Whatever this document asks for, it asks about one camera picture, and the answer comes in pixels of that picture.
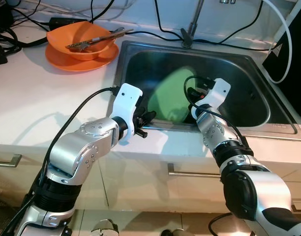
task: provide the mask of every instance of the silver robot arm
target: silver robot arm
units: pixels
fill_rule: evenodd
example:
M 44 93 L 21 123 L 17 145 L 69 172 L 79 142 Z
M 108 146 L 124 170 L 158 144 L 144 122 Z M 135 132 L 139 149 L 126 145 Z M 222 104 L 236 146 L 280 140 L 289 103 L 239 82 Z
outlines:
M 141 96 L 140 89 L 123 84 L 110 117 L 84 123 L 75 132 L 59 138 L 51 150 L 46 180 L 42 188 L 36 189 L 34 201 L 26 210 L 15 236 L 71 235 L 67 224 L 95 161 L 135 133 L 146 137 L 147 133 L 139 129 L 143 123 L 141 118 L 133 117 Z M 133 119 L 138 119 L 140 125 L 133 123 Z
M 230 85 L 222 79 L 215 81 L 209 94 L 216 94 L 219 106 L 227 95 L 220 95 L 224 91 L 222 87 Z M 218 106 L 210 107 L 205 98 L 196 105 L 208 105 L 208 110 L 218 113 Z M 198 112 L 199 109 L 192 108 L 204 145 L 211 150 L 220 168 L 230 212 L 243 219 L 257 236 L 301 236 L 301 220 L 291 213 L 291 194 L 285 182 L 254 158 L 249 146 L 243 144 L 223 119 Z

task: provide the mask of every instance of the orange bowl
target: orange bowl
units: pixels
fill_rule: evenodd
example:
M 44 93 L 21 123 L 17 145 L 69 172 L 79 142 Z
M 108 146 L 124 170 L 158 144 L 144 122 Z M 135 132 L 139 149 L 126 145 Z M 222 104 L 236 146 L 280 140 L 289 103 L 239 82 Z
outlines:
M 115 39 L 103 40 L 100 43 L 88 47 L 88 49 L 85 49 L 84 52 L 81 53 L 71 52 L 66 46 L 108 34 L 110 34 L 108 30 L 83 21 L 47 32 L 47 39 L 49 44 L 59 52 L 68 54 L 77 60 L 93 60 L 99 56 L 99 53 L 109 49 Z

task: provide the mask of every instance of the sink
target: sink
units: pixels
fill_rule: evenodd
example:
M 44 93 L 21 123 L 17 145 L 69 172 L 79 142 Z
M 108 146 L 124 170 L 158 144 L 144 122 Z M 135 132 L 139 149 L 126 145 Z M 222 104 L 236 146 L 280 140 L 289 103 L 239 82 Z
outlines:
M 140 88 L 143 91 L 140 106 L 147 108 L 156 87 L 185 66 L 198 76 L 222 78 L 231 85 L 219 111 L 243 135 L 301 141 L 299 126 L 249 56 L 124 41 L 114 84 L 128 83 Z M 145 128 L 199 132 L 192 123 L 158 119 Z

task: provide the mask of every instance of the faucet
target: faucet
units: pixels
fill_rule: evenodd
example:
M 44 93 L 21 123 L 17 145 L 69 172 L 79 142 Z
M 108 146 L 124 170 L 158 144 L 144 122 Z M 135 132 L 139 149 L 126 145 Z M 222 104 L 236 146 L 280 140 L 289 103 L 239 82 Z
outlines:
M 235 4 L 236 0 L 219 0 L 220 3 L 229 3 L 230 4 Z M 196 6 L 196 10 L 194 13 L 194 17 L 192 22 L 189 25 L 188 31 L 186 31 L 184 28 L 181 29 L 181 34 L 183 37 L 183 42 L 182 42 L 182 46 L 184 48 L 191 48 L 192 44 L 193 44 L 193 37 L 195 34 L 195 30 L 198 26 L 198 19 L 202 10 L 202 6 L 203 6 L 204 0 L 199 0 L 197 6 Z

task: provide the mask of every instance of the countertop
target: countertop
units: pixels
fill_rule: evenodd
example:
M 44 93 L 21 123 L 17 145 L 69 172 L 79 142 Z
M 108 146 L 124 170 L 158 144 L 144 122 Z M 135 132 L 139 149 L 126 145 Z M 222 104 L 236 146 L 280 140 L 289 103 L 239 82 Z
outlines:
M 27 42 L 45 36 L 45 32 L 35 27 L 18 27 L 15 30 L 19 39 Z M 180 46 L 180 42 L 166 42 L 144 35 L 126 35 L 117 39 L 119 48 L 124 40 Z M 45 151 L 61 126 L 86 97 L 113 85 L 118 58 L 97 70 L 66 72 L 47 62 L 46 45 L 24 48 L 9 56 L 7 64 L 0 65 L 0 151 L 17 151 L 28 147 Z M 265 53 L 207 44 L 195 44 L 193 48 L 249 55 L 267 76 L 261 65 Z M 301 118 L 278 87 L 273 85 L 273 88 L 301 128 Z M 109 99 L 109 92 L 93 98 L 66 132 L 78 129 L 84 122 L 105 117 Z M 173 155 L 180 158 L 212 158 L 203 146 L 200 133 L 159 130 L 147 132 L 149 135 L 146 139 L 134 136 L 129 144 L 116 145 L 112 151 Z M 301 163 L 301 142 L 250 137 L 247 140 L 259 161 Z

